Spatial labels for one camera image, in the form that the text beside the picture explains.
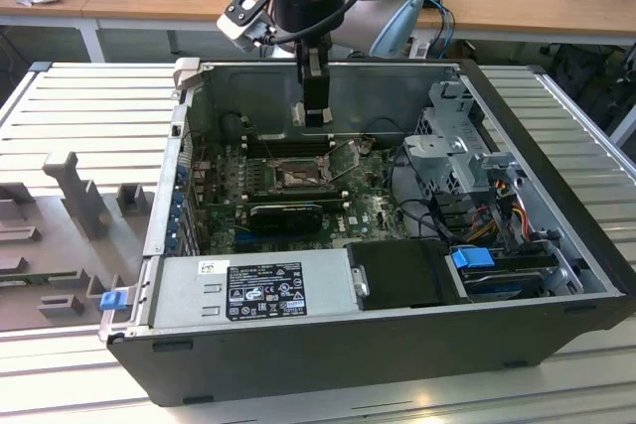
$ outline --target sticker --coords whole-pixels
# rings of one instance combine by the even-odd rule
[[[228,266],[227,297],[226,316],[231,321],[307,315],[300,262]]]
[[[224,273],[229,266],[229,260],[199,260],[199,275]]]

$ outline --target yellow wire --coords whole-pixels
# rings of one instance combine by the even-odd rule
[[[476,238],[481,237],[482,235],[484,235],[485,233],[487,233],[488,231],[492,230],[495,227],[495,221],[491,220],[490,222],[488,222],[487,225],[485,225],[483,228],[481,228],[480,230],[477,230],[475,233],[473,233],[470,237],[468,237],[468,239],[466,240],[467,242],[470,242],[472,240],[475,240]]]

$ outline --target metal slotted table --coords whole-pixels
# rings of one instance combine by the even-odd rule
[[[546,75],[527,68],[483,70],[627,260],[636,264],[633,164]],[[168,65],[96,64],[53,65],[47,72],[28,73],[0,110],[2,181],[24,178],[20,163],[39,161],[34,155],[61,145],[87,154],[93,178],[106,164],[117,170],[120,176],[112,179],[97,175],[100,190],[129,180],[132,170],[139,175],[136,181],[153,188],[175,104],[171,74]],[[35,111],[41,114],[30,114]],[[486,128],[493,132],[488,122]],[[109,138],[81,139],[93,130]],[[493,137],[505,149],[503,140]],[[22,149],[11,145],[17,138],[23,139]],[[127,157],[113,163],[108,153],[121,149]],[[22,156],[19,161],[7,159],[16,153]],[[26,182],[43,194],[55,188],[44,175],[26,176]],[[160,408],[97,339],[96,327],[20,332],[0,335],[0,416],[65,423],[633,422],[635,350],[632,318],[613,330],[577,338],[534,368]]]

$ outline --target white table leg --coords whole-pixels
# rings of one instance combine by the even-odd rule
[[[86,51],[90,57],[90,61],[98,64],[105,63],[103,50],[101,49],[101,43],[99,42],[99,27],[93,20],[92,22],[86,19],[85,22],[81,22],[79,25],[79,31],[83,38],[83,44],[86,46]]]

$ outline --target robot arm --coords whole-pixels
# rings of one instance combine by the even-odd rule
[[[331,42],[394,57],[412,31],[422,2],[234,0],[218,26],[246,52],[260,45],[293,49],[303,90],[305,125],[320,127],[323,111],[328,108]]]

